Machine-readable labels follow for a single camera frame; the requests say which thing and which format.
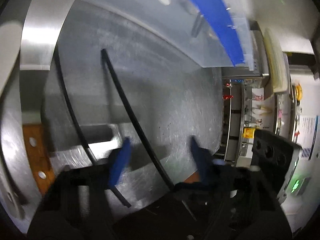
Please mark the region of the yellow tape roll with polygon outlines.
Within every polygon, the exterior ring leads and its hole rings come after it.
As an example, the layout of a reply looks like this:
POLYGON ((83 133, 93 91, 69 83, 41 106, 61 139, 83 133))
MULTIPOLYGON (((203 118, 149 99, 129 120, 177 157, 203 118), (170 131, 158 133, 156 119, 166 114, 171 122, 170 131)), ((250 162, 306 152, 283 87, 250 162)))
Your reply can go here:
POLYGON ((303 97, 303 89, 300 84, 295 86, 295 91, 296 91, 296 100, 300 101, 303 97))

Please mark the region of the cream cutting board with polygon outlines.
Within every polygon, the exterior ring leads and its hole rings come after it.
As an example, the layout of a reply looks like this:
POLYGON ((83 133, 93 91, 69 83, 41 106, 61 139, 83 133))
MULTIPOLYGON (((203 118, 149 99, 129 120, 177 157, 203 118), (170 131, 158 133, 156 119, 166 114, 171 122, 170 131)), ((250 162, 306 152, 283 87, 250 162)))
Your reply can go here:
POLYGON ((264 31, 264 44, 268 57, 273 92, 286 93, 290 82, 285 59, 279 40, 270 28, 266 28, 264 31))

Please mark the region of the wooden handled cleaver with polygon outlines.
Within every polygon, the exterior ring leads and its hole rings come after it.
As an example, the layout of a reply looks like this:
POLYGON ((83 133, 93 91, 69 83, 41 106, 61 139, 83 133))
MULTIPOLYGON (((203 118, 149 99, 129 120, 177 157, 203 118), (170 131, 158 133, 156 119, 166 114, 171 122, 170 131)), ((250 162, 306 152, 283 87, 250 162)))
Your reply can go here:
POLYGON ((37 187, 44 195, 54 181, 54 172, 49 160, 47 136, 44 132, 44 89, 53 60, 49 66, 25 66, 20 51, 20 100, 22 131, 29 166, 37 187))

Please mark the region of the black chopstick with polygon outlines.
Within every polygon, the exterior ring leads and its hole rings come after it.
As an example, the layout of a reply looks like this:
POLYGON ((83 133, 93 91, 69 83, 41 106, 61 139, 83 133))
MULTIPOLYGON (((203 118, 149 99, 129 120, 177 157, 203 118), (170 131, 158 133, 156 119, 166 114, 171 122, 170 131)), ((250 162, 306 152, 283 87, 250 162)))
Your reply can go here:
MULTIPOLYGON (((67 106, 67 109, 69 111, 69 114, 71 116, 71 120, 72 120, 72 123, 73 123, 73 126, 76 130, 76 133, 77 133, 77 136, 80 140, 80 143, 81 143, 81 146, 83 147, 86 155, 88 156, 89 160, 91 161, 91 163, 96 166, 98 165, 98 160, 97 158, 94 156, 93 152, 91 151, 90 147, 89 147, 89 144, 80 128, 80 125, 78 123, 78 120, 76 118, 76 115, 74 113, 74 109, 72 107, 72 104, 71 104, 71 101, 70 101, 70 98, 69 98, 69 95, 68 95, 68 92, 67 92, 67 88, 66 88, 66 85, 65 85, 65 81, 64 81, 64 78, 63 78, 63 73, 62 73, 62 69, 61 69, 61 62, 60 62, 60 57, 59 57, 59 48, 58 46, 55 47, 54 49, 54 53, 53 53, 53 58, 54 58, 54 61, 55 61, 55 64, 56 64, 56 71, 57 71, 57 77, 58 77, 58 80, 59 80, 59 84, 60 84, 60 87, 62 89, 62 93, 63 93, 63 97, 65 99, 65 103, 66 103, 66 106, 67 106)), ((125 199, 125 197, 119 192, 119 190, 115 187, 108 187, 112 192, 113 194, 120 200, 120 202, 126 206, 126 207, 131 207, 132 205, 125 199)))
POLYGON ((170 177, 168 176, 167 172, 165 171, 164 167, 162 166, 161 162, 159 161, 157 155, 155 154, 154 150, 152 149, 145 133, 143 132, 135 114, 134 111, 132 110, 132 107, 124 93, 124 90, 120 84, 120 81, 117 77, 117 74, 114 70, 114 67, 112 65, 112 62, 108 56, 107 50, 104 48, 101 50, 101 59, 103 64, 105 64, 110 72, 111 78, 113 80, 113 83, 116 87, 116 90, 119 94, 119 97, 124 105, 124 108, 129 116, 129 119, 131 120, 131 123, 138 135, 138 137, 140 138, 148 156, 150 157, 153 165, 155 166, 156 170, 158 171, 159 175, 161 176, 161 178, 163 179, 165 185, 167 185, 168 189, 170 191, 173 190, 174 188, 174 184, 172 182, 172 180, 170 179, 170 177))

